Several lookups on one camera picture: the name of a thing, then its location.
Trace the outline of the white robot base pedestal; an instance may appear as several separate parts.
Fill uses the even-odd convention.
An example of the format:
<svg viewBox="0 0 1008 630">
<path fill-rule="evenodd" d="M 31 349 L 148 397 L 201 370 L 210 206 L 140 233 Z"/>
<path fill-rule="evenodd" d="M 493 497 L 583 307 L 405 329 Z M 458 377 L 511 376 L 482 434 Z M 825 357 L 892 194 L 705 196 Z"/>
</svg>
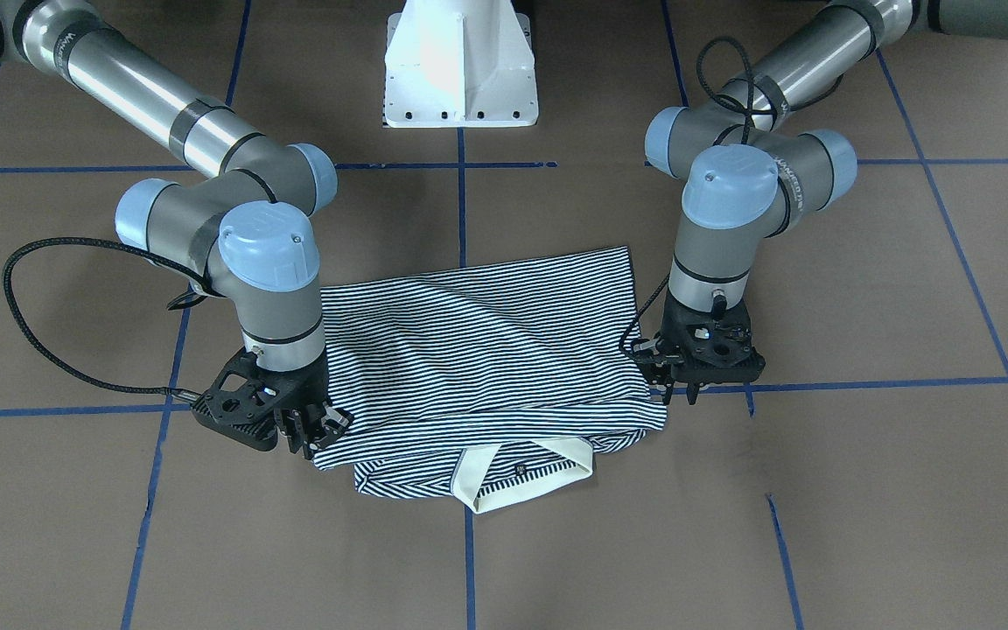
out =
<svg viewBox="0 0 1008 630">
<path fill-rule="evenodd" d="M 395 129 L 539 120 L 528 1 L 408 1 L 387 19 L 381 119 Z"/>
</svg>

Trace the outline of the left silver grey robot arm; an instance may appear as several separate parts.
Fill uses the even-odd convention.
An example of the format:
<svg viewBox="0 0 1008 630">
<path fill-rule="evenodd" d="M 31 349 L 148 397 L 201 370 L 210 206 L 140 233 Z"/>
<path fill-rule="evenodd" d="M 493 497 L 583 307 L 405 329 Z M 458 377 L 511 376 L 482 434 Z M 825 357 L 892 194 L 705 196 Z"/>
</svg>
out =
<svg viewBox="0 0 1008 630">
<path fill-rule="evenodd" d="M 659 332 L 619 348 L 671 402 L 711 384 L 756 382 L 744 294 L 761 241 L 795 228 L 850 188 L 855 148 L 832 130 L 783 136 L 793 113 L 827 99 L 845 72 L 912 29 L 1008 40 L 1008 1 L 829 1 L 760 61 L 731 36 L 704 45 L 696 77 L 708 100 L 672 107 L 648 125 L 657 171 L 683 183 Z"/>
</svg>

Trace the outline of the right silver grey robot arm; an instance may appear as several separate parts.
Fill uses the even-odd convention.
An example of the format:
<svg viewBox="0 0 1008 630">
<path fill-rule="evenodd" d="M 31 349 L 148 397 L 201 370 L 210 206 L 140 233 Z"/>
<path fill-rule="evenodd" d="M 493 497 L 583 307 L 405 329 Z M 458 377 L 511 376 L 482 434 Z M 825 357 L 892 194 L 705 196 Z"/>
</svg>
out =
<svg viewBox="0 0 1008 630">
<path fill-rule="evenodd" d="M 240 350 L 211 387 L 155 387 L 153 394 L 183 400 L 200 425 L 260 452 L 285 439 L 292 453 L 316 459 L 343 438 L 353 419 L 329 395 L 312 227 L 339 191 L 333 161 L 311 144 L 269 139 L 133 44 L 88 1 L 0 1 L 3 60 L 59 76 L 204 176 L 192 186 L 159 178 L 132 185 L 115 210 L 116 241 L 44 239 L 9 255 L 3 292 L 24 338 L 81 382 L 117 390 L 36 338 L 13 271 L 25 255 L 55 246 L 141 256 L 188 280 L 172 310 L 224 298 L 241 328 Z"/>
</svg>

